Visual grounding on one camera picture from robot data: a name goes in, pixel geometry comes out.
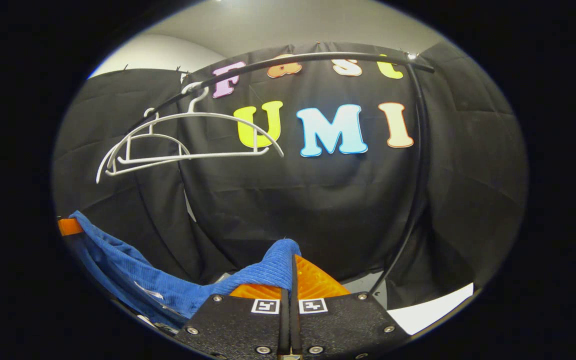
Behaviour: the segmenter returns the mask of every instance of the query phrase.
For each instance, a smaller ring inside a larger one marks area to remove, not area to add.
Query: screw
[[[311,354],[320,354],[323,352],[324,352],[324,348],[321,346],[313,346],[313,347],[308,349],[308,353],[311,353]]]
[[[256,348],[259,354],[270,354],[270,348],[268,346],[259,346]]]

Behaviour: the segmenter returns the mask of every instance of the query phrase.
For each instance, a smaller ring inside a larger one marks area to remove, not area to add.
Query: blue cloth
[[[81,237],[85,241],[77,244],[77,255],[94,278],[152,322],[167,325],[174,324],[162,316],[162,306],[183,317],[176,322],[183,322],[190,319],[210,295],[229,295],[242,284],[270,285],[290,291],[293,258],[301,256],[295,241],[281,239],[272,244],[261,262],[216,284],[198,285],[154,268],[136,248],[94,226],[81,212],[74,212],[70,218],[76,218],[87,235]]]

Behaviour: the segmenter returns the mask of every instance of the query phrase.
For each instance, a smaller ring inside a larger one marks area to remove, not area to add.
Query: letter m
[[[304,146],[302,157],[318,157],[322,148],[317,145],[317,138],[329,154],[337,147],[339,137],[342,154],[360,154],[368,150],[368,145],[362,140],[362,131],[359,128],[359,105],[341,105],[334,114],[332,123],[316,107],[309,107],[297,111],[297,117],[303,123]]]

